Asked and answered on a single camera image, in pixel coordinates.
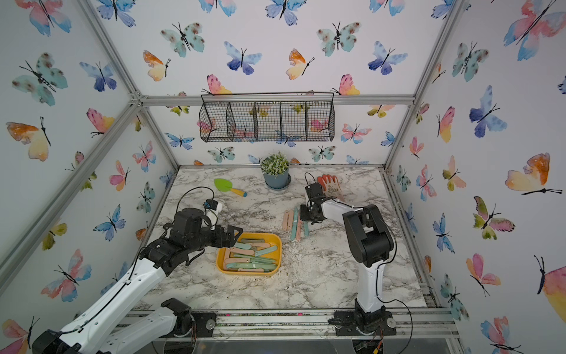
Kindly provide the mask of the pink folding fruit knife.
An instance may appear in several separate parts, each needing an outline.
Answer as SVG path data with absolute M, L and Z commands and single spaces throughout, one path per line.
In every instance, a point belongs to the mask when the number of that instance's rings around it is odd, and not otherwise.
M 283 220 L 282 220 L 282 230 L 283 230 L 284 232 L 286 232 L 287 230 L 289 230 L 289 223 L 288 223 L 289 217 L 290 217 L 290 211 L 289 211 L 289 210 L 286 210 L 286 211 L 284 212 Z

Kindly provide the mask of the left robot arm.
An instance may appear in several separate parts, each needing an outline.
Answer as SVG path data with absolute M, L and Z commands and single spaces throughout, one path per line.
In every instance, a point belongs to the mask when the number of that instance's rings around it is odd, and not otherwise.
M 198 321 L 190 306 L 165 300 L 144 319 L 119 330 L 118 324 L 150 290 L 179 266 L 189 266 L 208 247 L 230 248 L 243 229 L 218 226 L 201 209 L 186 208 L 163 227 L 159 238 L 143 247 L 131 268 L 97 302 L 61 330 L 45 330 L 32 343 L 33 353 L 135 353 L 164 336 L 192 342 Z

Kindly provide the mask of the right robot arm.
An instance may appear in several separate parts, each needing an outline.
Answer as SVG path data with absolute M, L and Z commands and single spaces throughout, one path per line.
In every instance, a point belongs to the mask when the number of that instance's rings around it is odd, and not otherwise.
M 352 311 L 336 311 L 329 323 L 339 336 L 355 333 L 396 335 L 393 315 L 382 301 L 383 269 L 394 250 L 394 238 L 378 207 L 350 206 L 326 196 L 319 183 L 305 187 L 307 203 L 299 208 L 302 221 L 331 220 L 345 228 L 349 251 L 359 265 L 358 295 Z

